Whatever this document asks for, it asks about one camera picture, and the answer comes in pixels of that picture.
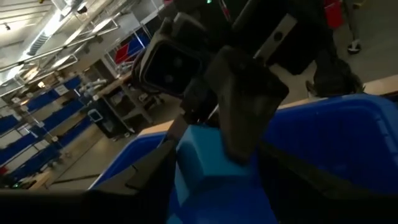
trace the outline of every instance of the workbench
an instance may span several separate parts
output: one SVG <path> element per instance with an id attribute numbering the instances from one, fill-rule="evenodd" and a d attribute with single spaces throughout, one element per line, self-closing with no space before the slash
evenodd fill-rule
<path id="1" fill-rule="evenodd" d="M 365 93 L 367 94 L 385 96 L 396 92 L 398 92 L 398 75 L 365 83 Z M 306 103 L 312 103 L 319 100 L 324 100 L 324 98 L 306 98 L 293 103 L 281 105 L 278 107 L 278 110 L 292 106 L 304 105 Z M 167 131 L 172 123 L 173 120 L 144 129 L 139 133 L 139 136 Z"/>

